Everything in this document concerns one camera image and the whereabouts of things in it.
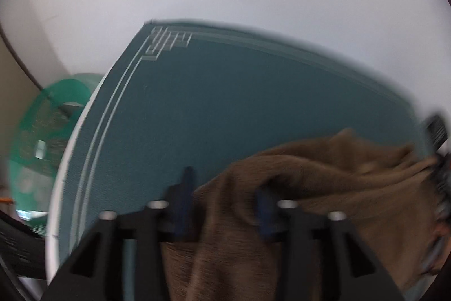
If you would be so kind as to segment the person's right hand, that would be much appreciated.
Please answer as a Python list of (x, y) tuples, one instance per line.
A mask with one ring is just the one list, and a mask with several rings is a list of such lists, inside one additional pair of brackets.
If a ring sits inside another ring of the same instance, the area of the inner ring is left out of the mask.
[(450, 256), (450, 224), (440, 220), (435, 224), (433, 240), (421, 265), (422, 274), (437, 275)]

